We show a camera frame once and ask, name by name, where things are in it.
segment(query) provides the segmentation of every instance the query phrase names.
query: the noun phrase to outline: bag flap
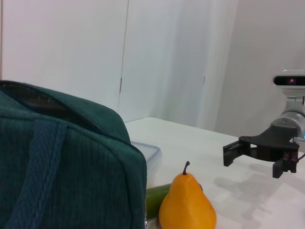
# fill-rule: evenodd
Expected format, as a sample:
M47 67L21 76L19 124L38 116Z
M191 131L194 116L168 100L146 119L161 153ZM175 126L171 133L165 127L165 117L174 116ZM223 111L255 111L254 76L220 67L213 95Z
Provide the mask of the bag flap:
M69 115L73 123L130 144L129 135L122 118L108 107L69 94L26 83L0 81L0 89L23 106L37 113L53 116L51 113L57 112L58 116L54 116L61 118L61 113L64 112L66 115ZM41 101L41 106L31 106L30 103L33 100L35 102ZM47 103L51 104L52 107L46 107L45 105L47 104L44 103L44 100L48 101Z

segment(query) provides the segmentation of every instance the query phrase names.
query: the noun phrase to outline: camera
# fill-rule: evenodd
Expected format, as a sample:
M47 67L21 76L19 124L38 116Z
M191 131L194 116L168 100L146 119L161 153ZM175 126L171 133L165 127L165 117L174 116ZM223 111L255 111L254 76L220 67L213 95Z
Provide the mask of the camera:
M283 89L305 89L305 70L284 70L273 78L273 83Z

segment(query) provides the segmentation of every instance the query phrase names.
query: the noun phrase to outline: pear stem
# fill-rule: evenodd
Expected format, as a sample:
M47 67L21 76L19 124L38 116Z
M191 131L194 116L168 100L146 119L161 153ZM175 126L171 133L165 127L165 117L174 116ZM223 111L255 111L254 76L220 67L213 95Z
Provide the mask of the pear stem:
M187 161L183 170L183 175L186 175L186 168L190 165L190 162Z

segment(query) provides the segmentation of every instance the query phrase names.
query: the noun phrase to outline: bag strap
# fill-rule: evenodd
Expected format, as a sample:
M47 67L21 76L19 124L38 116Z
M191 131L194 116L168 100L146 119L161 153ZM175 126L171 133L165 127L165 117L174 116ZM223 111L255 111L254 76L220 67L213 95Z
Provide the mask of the bag strap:
M38 229L61 157L67 126L36 120L23 186L5 229Z

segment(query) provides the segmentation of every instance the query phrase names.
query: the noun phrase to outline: plastic container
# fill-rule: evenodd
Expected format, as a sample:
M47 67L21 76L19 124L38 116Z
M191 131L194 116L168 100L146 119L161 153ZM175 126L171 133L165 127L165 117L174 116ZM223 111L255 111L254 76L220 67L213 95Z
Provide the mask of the plastic container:
M144 155L147 164L147 185L150 188L153 185L156 172L162 164L162 152L159 147L151 146L143 143L132 142Z

